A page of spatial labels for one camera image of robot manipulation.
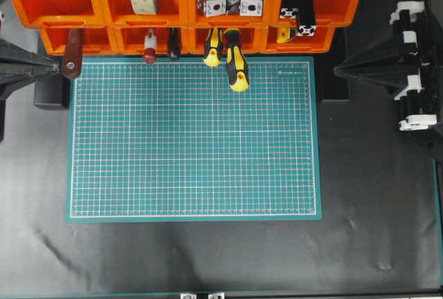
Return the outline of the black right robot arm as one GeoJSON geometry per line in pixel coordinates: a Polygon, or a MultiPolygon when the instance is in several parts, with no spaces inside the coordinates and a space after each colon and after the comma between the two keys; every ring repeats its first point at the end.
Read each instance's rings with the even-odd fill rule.
{"type": "Polygon", "coordinates": [[[390,39],[335,66],[334,75],[385,87],[399,130],[442,161],[442,25],[423,1],[400,1],[390,25],[390,39]]]}

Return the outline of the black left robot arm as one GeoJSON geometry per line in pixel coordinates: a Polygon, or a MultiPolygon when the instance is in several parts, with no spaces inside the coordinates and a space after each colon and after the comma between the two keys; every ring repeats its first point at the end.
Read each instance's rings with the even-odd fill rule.
{"type": "Polygon", "coordinates": [[[66,109],[68,79],[62,74],[62,58],[32,53],[1,39],[1,138],[6,123],[6,100],[30,84],[35,86],[34,105],[40,109],[66,109]]]}

